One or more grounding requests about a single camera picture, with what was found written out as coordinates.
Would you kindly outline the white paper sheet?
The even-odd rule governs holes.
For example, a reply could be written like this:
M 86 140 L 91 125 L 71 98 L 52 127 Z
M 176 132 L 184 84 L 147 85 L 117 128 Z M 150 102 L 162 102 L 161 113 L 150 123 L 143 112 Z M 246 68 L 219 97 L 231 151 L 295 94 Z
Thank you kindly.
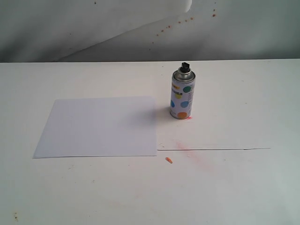
M 155 112 L 152 97 L 55 100 L 33 157 L 155 156 Z

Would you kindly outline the small orange scrap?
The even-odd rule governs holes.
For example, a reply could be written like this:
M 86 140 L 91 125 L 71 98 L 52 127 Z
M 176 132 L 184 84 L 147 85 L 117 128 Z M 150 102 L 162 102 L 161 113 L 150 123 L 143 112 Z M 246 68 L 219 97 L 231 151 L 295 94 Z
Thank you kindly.
M 166 157 L 165 159 L 166 159 L 166 161 L 169 162 L 170 164 L 173 163 L 173 161 L 172 161 L 169 157 Z

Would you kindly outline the white dotted spray paint can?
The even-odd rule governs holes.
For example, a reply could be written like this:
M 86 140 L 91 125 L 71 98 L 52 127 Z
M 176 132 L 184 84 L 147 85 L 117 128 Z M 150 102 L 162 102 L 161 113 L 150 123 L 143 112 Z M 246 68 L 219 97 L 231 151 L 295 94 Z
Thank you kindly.
M 170 114 L 176 119 L 184 120 L 191 115 L 195 78 L 195 73 L 186 62 L 172 75 Z

